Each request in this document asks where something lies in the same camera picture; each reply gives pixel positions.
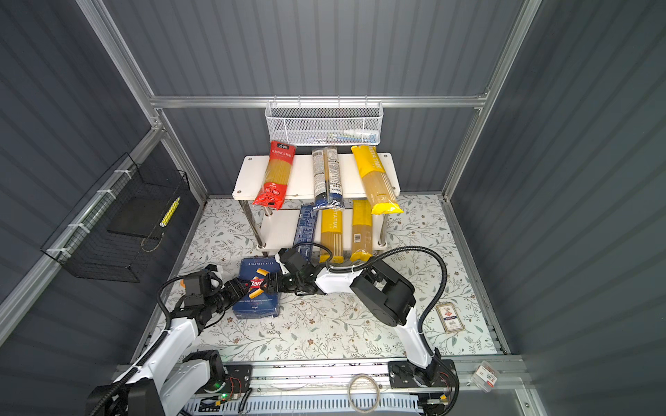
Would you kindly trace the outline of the dark blue pasta box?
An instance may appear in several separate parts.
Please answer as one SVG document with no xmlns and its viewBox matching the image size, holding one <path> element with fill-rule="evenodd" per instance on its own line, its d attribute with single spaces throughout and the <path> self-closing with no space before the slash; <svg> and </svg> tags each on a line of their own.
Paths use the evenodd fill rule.
<svg viewBox="0 0 666 416">
<path fill-rule="evenodd" d="M 248 284 L 248 292 L 233 307 L 233 313 L 242 320 L 278 317 L 280 311 L 279 294 L 269 294 L 261 284 L 271 273 L 281 271 L 274 258 L 245 258 L 239 267 L 239 279 Z"/>
</svg>

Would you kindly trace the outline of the blue spaghetti box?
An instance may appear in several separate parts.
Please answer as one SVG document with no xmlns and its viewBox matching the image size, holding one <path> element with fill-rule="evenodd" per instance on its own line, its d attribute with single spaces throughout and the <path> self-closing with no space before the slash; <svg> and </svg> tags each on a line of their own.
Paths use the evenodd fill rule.
<svg viewBox="0 0 666 416">
<path fill-rule="evenodd" d="M 308 261 L 311 260 L 314 240 L 315 226 L 317 223 L 317 211 L 313 204 L 302 205 L 298 215 L 293 244 L 297 246 L 298 252 Z"/>
</svg>

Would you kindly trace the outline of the yellow Pastatime spaghetti pack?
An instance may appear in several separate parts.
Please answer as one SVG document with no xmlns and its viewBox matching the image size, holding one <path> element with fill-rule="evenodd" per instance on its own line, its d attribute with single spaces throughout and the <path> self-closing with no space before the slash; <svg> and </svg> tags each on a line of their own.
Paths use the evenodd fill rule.
<svg viewBox="0 0 666 416">
<path fill-rule="evenodd" d="M 321 212 L 321 240 L 325 249 L 320 250 L 320 263 L 343 263 L 343 210 L 329 209 Z"/>
</svg>

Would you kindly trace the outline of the red spaghetti pack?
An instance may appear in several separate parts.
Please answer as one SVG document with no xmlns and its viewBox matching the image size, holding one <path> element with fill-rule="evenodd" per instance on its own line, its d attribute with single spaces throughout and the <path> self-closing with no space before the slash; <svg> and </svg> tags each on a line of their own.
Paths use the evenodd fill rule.
<svg viewBox="0 0 666 416">
<path fill-rule="evenodd" d="M 265 177 L 257 197 L 255 206 L 263 206 L 279 210 L 286 200 L 286 191 L 291 177 L 291 168 L 297 148 L 280 141 L 273 141 L 269 161 L 265 169 Z"/>
</svg>

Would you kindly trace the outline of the clear blue spaghetti pack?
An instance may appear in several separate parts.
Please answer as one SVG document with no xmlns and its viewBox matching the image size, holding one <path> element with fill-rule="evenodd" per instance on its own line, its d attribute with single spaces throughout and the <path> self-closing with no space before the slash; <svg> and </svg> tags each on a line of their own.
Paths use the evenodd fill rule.
<svg viewBox="0 0 666 416">
<path fill-rule="evenodd" d="M 314 211 L 343 209 L 343 187 L 336 147 L 324 147 L 312 152 Z"/>
</svg>

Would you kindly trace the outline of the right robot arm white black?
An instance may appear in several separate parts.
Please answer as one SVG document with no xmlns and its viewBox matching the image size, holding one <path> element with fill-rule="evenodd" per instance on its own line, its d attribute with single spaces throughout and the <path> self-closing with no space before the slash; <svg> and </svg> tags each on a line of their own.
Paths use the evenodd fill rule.
<svg viewBox="0 0 666 416">
<path fill-rule="evenodd" d="M 435 296 L 440 297 L 447 282 L 446 264 L 436 252 L 421 246 L 392 249 L 348 266 L 330 262 L 315 265 L 305 259 L 296 247 L 282 249 L 276 259 L 283 271 L 269 274 L 260 288 L 266 294 L 353 294 L 376 320 L 395 329 L 404 346 L 407 361 L 425 370 L 432 366 L 435 352 L 423 334 L 423 322 L 436 301 L 432 301 L 421 315 L 416 312 L 414 285 L 385 262 L 386 258 L 404 251 L 419 251 L 438 262 L 442 269 L 442 281 Z"/>
</svg>

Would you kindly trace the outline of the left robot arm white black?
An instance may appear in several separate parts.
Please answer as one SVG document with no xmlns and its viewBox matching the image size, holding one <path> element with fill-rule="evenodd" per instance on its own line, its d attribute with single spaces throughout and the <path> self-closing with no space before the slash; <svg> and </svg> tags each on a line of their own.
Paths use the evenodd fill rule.
<svg viewBox="0 0 666 416">
<path fill-rule="evenodd" d="M 157 306 L 165 327 L 148 349 L 110 384 L 88 396 L 87 415 L 177 415 L 199 390 L 224 390 L 227 371 L 220 354 L 195 352 L 180 357 L 213 315 L 223 315 L 242 300 L 251 284 L 237 277 L 226 282 L 215 265 L 161 284 Z"/>
</svg>

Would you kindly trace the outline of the white two-tier shelf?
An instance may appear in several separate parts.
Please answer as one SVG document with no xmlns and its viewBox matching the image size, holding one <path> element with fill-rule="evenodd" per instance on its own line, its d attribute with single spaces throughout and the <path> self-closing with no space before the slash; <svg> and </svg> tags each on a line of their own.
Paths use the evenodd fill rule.
<svg viewBox="0 0 666 416">
<path fill-rule="evenodd" d="M 390 153 L 379 153 L 384 170 L 387 173 L 394 194 L 400 195 L 401 187 L 397 178 L 395 164 Z M 290 182 L 287 187 L 287 200 L 314 199 L 313 161 L 311 155 L 297 155 L 291 169 Z M 363 199 L 366 197 L 362 180 L 357 171 L 357 164 L 353 154 L 339 154 L 343 197 L 345 199 Z M 267 211 L 264 207 L 263 219 L 257 223 L 251 213 L 251 206 L 263 185 L 265 168 L 269 156 L 247 156 L 240 168 L 239 175 L 232 193 L 232 197 L 239 201 L 241 208 L 256 241 L 257 251 L 276 254 L 282 248 L 291 247 L 298 224 L 298 209 L 282 208 L 277 211 Z M 384 251 L 388 247 L 386 230 L 388 228 L 388 215 L 373 217 L 373 250 Z M 343 249 L 350 251 L 352 237 L 352 209 L 343 212 Z"/>
</svg>

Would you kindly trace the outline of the yellow green striped tool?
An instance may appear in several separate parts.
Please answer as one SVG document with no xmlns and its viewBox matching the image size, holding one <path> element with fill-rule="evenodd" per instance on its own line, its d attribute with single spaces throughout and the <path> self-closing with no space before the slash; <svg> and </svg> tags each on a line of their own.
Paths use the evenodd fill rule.
<svg viewBox="0 0 666 416">
<path fill-rule="evenodd" d="M 171 206 L 166 210 L 164 216 L 161 219 L 161 222 L 159 223 L 159 226 L 161 228 L 166 228 L 171 220 L 173 218 L 173 215 L 175 214 L 176 210 L 178 209 L 180 205 L 180 197 L 177 197 Z"/>
</svg>

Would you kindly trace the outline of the tubes in white basket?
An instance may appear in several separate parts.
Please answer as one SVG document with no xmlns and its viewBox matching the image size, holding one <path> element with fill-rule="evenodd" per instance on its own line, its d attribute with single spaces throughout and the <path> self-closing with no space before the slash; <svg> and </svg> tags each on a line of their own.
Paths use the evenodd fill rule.
<svg viewBox="0 0 666 416">
<path fill-rule="evenodd" d="M 342 132 L 307 133 L 301 140 L 303 144 L 308 146 L 323 144 L 333 144 L 335 146 L 343 144 L 372 145 L 380 141 L 380 132 L 373 129 L 348 129 Z"/>
</svg>

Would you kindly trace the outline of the small white card box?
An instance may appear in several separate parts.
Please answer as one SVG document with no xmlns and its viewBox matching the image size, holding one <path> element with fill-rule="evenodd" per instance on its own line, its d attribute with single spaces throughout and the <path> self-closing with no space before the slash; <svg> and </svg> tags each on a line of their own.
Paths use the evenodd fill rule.
<svg viewBox="0 0 666 416">
<path fill-rule="evenodd" d="M 454 334 L 465 329 L 464 323 L 452 303 L 439 303 L 435 309 L 446 333 Z"/>
</svg>

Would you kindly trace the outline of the red white tag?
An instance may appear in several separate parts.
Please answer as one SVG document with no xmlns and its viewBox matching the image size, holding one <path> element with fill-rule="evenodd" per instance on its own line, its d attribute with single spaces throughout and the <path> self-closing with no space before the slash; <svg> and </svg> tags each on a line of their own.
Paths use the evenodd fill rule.
<svg viewBox="0 0 666 416">
<path fill-rule="evenodd" d="M 495 388 L 498 382 L 498 373 L 488 362 L 483 361 L 475 369 L 475 372 L 473 372 L 471 381 L 477 388 L 480 388 L 485 393 L 489 393 Z"/>
</svg>

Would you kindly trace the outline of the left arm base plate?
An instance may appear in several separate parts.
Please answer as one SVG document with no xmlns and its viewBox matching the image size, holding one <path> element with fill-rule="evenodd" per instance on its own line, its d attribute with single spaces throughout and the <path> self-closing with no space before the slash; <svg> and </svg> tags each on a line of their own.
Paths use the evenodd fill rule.
<svg viewBox="0 0 666 416">
<path fill-rule="evenodd" d="M 249 389 L 252 375 L 251 365 L 230 365 L 220 371 L 213 369 L 210 380 L 197 393 L 226 397 L 241 395 Z"/>
</svg>

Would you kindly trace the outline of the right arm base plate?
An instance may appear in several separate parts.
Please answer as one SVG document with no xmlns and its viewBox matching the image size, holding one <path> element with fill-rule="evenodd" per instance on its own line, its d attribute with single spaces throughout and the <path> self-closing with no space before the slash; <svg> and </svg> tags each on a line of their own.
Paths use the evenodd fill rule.
<svg viewBox="0 0 666 416">
<path fill-rule="evenodd" d="M 433 359 L 423 369 L 409 361 L 388 363 L 392 388 L 459 388 L 459 377 L 452 360 Z"/>
</svg>

